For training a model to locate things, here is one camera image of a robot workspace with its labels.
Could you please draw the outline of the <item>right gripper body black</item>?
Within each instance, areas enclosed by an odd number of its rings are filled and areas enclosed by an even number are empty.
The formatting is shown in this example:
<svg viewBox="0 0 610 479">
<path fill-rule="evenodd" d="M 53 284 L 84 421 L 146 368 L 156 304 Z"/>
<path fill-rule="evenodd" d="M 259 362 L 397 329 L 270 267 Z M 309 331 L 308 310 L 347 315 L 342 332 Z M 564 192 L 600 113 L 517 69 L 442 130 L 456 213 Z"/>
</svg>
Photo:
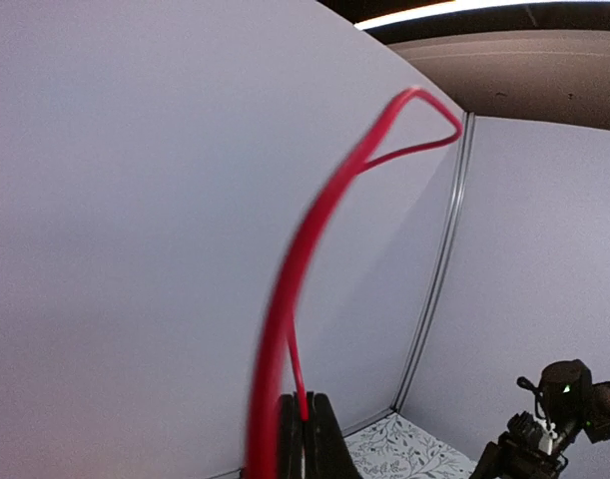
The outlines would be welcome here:
<svg viewBox="0 0 610 479">
<path fill-rule="evenodd" d="M 568 463 L 563 456 L 531 450 L 504 432 L 497 442 L 486 444 L 473 470 L 473 479 L 556 479 Z"/>
</svg>

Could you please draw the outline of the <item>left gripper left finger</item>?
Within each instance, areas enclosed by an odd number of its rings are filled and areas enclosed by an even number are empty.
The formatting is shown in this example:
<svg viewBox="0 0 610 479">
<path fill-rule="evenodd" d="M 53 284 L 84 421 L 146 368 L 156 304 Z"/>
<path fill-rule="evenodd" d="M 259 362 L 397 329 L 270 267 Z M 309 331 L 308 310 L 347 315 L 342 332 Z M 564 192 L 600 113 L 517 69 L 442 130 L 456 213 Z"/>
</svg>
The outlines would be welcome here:
<svg viewBox="0 0 610 479">
<path fill-rule="evenodd" d="M 280 479 L 305 478 L 304 423 L 295 393 L 283 394 L 279 401 L 277 462 Z"/>
</svg>

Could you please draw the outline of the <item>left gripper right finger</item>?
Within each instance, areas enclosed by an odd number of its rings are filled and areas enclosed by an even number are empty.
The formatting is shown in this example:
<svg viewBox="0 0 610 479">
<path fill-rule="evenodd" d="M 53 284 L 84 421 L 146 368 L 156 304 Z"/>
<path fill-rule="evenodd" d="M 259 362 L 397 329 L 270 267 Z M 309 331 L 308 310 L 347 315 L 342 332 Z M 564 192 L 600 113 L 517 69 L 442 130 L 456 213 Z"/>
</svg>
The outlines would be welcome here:
<svg viewBox="0 0 610 479">
<path fill-rule="evenodd" d="M 361 479 L 328 396 L 309 392 L 304 422 L 305 478 Z"/>
</svg>

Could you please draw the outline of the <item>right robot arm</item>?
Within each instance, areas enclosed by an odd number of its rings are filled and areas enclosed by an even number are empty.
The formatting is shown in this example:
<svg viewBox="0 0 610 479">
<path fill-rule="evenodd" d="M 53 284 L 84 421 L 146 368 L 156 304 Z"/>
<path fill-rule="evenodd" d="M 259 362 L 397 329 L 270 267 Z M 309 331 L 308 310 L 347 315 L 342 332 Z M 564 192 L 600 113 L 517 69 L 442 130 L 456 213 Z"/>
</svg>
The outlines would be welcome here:
<svg viewBox="0 0 610 479">
<path fill-rule="evenodd" d="M 533 394 L 534 411 L 512 416 L 487 443 L 472 479 L 558 478 L 568 465 L 564 452 L 580 433 L 593 444 L 610 440 L 610 381 L 595 383 L 581 360 L 547 365 L 538 384 L 524 376 L 516 384 Z"/>
</svg>

